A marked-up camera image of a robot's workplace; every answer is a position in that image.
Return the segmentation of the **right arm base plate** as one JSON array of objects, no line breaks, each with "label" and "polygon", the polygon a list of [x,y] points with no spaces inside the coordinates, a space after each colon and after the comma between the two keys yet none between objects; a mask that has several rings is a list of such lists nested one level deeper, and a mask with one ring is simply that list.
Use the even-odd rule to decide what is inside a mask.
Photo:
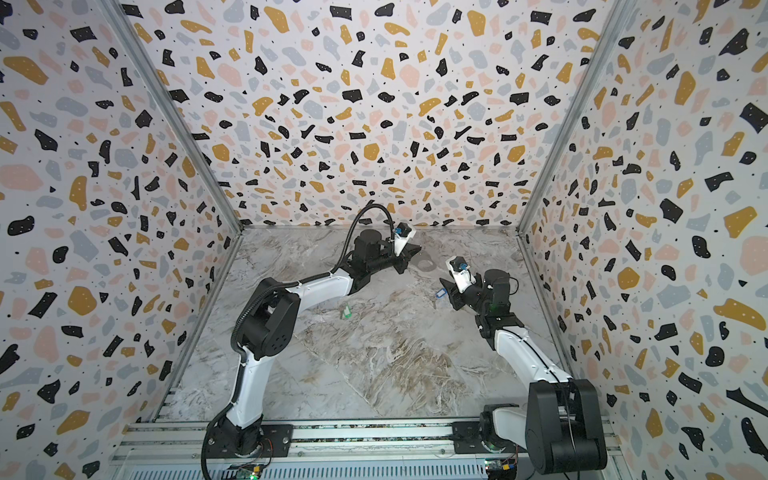
[{"label": "right arm base plate", "polygon": [[503,454],[512,455],[515,452],[526,453],[526,450],[510,440],[501,439],[491,431],[484,421],[465,420],[451,423],[449,439],[453,442],[456,454]]}]

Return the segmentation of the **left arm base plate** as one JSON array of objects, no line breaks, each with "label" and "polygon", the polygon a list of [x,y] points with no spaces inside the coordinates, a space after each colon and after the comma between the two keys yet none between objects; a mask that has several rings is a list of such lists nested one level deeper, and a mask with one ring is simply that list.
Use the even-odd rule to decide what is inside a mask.
[{"label": "left arm base plate", "polygon": [[255,424],[245,429],[216,426],[204,441],[207,459],[284,458],[288,456],[293,437],[293,424]]}]

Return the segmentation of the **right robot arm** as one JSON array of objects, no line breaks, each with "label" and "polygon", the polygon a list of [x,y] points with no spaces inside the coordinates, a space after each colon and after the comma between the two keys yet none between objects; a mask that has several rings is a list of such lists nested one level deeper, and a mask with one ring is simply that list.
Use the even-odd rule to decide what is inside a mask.
[{"label": "right robot arm", "polygon": [[525,408],[487,405],[479,417],[479,437],[491,452],[513,449],[501,464],[516,463],[524,450],[539,474],[602,470],[608,463],[603,422],[595,386],[576,379],[551,360],[512,312],[517,292],[509,273],[489,269],[473,274],[466,260],[447,262],[450,279],[441,284],[454,310],[474,312],[480,336],[527,387]]}]

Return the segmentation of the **translucent keyring tag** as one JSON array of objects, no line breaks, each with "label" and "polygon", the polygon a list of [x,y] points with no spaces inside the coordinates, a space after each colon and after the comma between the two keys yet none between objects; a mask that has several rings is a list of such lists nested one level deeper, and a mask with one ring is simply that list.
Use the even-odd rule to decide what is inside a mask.
[{"label": "translucent keyring tag", "polygon": [[436,262],[425,251],[420,251],[418,254],[416,254],[412,258],[411,263],[416,269],[422,272],[432,272],[437,269]]}]

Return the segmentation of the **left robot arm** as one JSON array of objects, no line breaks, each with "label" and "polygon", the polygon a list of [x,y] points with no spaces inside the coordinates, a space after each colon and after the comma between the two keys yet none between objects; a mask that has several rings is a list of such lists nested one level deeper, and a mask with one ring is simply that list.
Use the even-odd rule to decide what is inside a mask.
[{"label": "left robot arm", "polygon": [[230,346],[239,355],[227,406],[206,428],[202,454],[216,450],[248,457],[264,447],[263,402],[272,365],[293,338],[300,313],[325,301],[346,297],[366,286],[381,270],[402,274],[421,247],[415,231],[398,224],[389,238],[372,229],[347,238],[344,251],[328,271],[293,282],[262,280],[237,318]]}]

